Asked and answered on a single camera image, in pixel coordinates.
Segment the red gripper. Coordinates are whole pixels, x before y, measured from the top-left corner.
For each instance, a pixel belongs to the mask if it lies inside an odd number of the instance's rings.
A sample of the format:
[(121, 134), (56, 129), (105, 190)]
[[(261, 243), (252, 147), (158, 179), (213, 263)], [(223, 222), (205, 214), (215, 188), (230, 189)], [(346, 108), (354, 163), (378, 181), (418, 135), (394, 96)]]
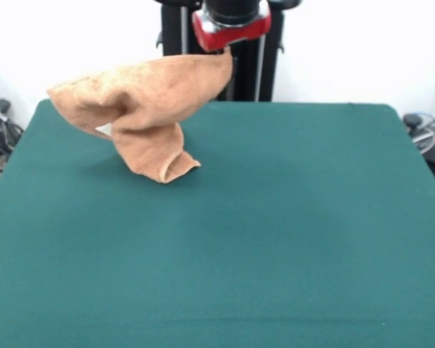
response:
[(271, 26), (268, 3), (203, 3), (191, 19), (198, 44), (214, 55), (227, 54), (230, 44), (265, 35)]

